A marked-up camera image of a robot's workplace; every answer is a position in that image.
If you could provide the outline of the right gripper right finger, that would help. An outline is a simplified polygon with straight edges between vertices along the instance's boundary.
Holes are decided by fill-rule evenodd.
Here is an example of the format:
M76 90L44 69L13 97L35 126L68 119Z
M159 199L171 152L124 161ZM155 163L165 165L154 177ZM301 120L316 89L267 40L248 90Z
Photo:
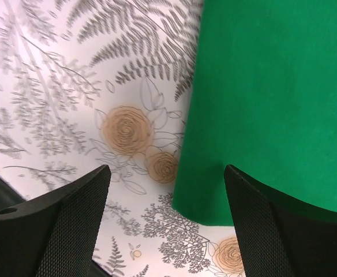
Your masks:
M246 276L337 276L337 212L224 171Z

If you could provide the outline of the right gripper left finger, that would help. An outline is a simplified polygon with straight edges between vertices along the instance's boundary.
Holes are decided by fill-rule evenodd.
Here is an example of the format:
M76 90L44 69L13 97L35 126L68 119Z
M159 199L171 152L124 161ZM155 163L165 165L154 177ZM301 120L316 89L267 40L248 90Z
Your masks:
M108 166L0 211L0 276L105 276L92 260Z

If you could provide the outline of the green t-shirt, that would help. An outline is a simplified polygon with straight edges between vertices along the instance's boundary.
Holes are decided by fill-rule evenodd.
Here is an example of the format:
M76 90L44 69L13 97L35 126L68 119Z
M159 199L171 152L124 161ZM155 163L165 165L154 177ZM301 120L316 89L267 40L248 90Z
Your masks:
M232 164L337 212L337 1L205 1L173 208L233 223Z

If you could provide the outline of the floral table mat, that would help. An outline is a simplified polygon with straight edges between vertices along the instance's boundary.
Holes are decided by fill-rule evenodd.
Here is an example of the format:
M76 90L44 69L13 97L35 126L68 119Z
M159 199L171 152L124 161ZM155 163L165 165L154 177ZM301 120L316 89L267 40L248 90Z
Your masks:
M171 206L201 1L0 1L0 177L29 200L108 165L111 276L244 276L232 227Z

